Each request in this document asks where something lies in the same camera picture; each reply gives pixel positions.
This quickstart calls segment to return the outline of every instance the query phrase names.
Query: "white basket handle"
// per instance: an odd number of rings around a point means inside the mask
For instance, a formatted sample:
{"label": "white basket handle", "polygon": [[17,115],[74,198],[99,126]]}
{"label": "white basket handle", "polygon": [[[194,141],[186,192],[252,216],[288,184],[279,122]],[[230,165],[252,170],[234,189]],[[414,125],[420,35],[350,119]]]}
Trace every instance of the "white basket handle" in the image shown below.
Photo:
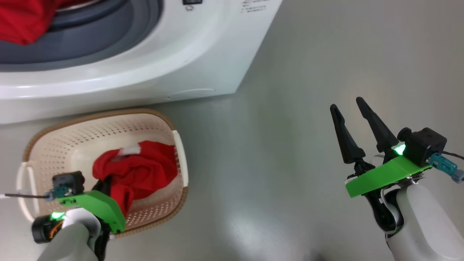
{"label": "white basket handle", "polygon": [[[22,193],[22,191],[24,190],[24,183],[26,180],[24,173],[26,171],[29,176],[29,183],[31,184],[31,193],[32,195],[37,195],[37,188],[35,186],[35,179],[34,179],[34,171],[32,167],[27,165],[27,162],[22,162],[19,167],[18,175],[16,176],[16,190],[18,191],[18,193]],[[34,198],[32,199],[32,202],[34,205],[35,212],[39,213],[39,200],[37,198]],[[29,220],[30,222],[34,222],[34,217],[29,211],[29,208],[27,207],[25,199],[22,197],[19,197],[18,203],[19,203],[19,207],[21,208],[21,211],[24,214],[24,217],[26,217],[26,219]]]}
{"label": "white basket handle", "polygon": [[187,159],[185,157],[184,145],[177,131],[173,130],[175,146],[177,149],[177,156],[179,157],[180,171],[182,172],[182,180],[184,181],[184,187],[188,186],[188,168]]}

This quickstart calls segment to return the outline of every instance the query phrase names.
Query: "green plastic mount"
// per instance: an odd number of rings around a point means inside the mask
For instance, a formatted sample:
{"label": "green plastic mount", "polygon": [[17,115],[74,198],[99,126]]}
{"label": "green plastic mount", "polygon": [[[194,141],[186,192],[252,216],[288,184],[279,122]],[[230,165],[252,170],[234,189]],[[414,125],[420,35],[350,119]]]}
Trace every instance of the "green plastic mount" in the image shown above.
{"label": "green plastic mount", "polygon": [[375,189],[383,188],[431,167],[426,166],[421,168],[404,156],[398,156],[382,166],[370,170],[348,182],[345,187],[350,197],[355,197]]}
{"label": "green plastic mount", "polygon": [[58,198],[65,207],[79,206],[101,218],[107,223],[112,233],[124,232],[126,218],[114,199],[100,191],[92,190],[76,196]]}

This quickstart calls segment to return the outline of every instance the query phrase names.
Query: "white plastic basket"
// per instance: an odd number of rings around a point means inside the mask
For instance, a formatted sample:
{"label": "white plastic basket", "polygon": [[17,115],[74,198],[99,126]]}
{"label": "white plastic basket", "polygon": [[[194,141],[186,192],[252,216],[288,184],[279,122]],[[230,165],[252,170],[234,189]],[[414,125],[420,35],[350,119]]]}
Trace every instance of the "white plastic basket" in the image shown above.
{"label": "white plastic basket", "polygon": [[[99,113],[41,131],[24,152],[16,189],[24,191],[28,180],[30,192],[43,195],[52,189],[54,175],[79,170],[85,177],[86,191],[90,190],[97,182],[92,176],[92,166],[102,153],[133,147],[145,140],[175,145],[178,175],[167,187],[145,199],[134,200],[128,211],[126,230],[116,237],[159,225],[182,208],[188,193],[188,172],[179,133],[168,118],[154,110]],[[26,202],[24,198],[18,201],[24,216],[30,221],[37,216],[66,210],[57,201],[32,199],[32,202]]]}

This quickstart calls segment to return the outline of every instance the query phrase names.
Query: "teal connector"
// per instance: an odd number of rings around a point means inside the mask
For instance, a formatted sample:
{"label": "teal connector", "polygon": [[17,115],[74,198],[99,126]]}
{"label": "teal connector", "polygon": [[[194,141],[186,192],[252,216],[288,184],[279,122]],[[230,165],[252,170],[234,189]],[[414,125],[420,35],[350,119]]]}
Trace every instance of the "teal connector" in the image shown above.
{"label": "teal connector", "polygon": [[451,160],[445,158],[439,153],[434,153],[429,160],[429,164],[448,174],[454,182],[460,184],[464,182],[464,171],[458,170],[458,166]]}

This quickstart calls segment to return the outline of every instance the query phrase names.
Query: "glowing green led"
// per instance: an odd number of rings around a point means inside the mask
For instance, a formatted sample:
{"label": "glowing green led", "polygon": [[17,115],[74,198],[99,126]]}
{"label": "glowing green led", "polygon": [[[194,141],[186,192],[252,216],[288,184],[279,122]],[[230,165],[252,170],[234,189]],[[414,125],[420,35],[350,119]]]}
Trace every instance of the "glowing green led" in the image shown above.
{"label": "glowing green led", "polygon": [[63,216],[65,215],[65,212],[53,212],[50,217],[52,219],[60,219],[60,218],[63,218]]}
{"label": "glowing green led", "polygon": [[401,146],[396,147],[394,150],[398,155],[403,155],[403,151],[405,151],[406,145],[403,144]]}

